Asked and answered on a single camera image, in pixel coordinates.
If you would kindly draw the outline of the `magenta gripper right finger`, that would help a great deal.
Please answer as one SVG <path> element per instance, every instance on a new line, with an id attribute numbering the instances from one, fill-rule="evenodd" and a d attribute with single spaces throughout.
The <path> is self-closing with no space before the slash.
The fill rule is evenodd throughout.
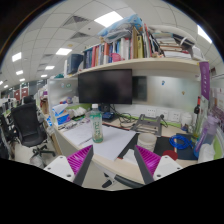
<path id="1" fill-rule="evenodd" d="M 170 156 L 160 157 L 138 145 L 134 147 L 134 156 L 145 184 L 150 184 L 182 169 Z"/>

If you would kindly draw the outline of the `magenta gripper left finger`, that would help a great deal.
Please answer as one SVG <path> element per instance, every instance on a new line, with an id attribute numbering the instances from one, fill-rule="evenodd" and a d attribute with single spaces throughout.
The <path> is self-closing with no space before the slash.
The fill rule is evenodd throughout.
<path id="1" fill-rule="evenodd" d="M 44 170 L 81 186 L 93 157 L 93 146 L 87 146 L 70 156 L 58 156 Z"/>

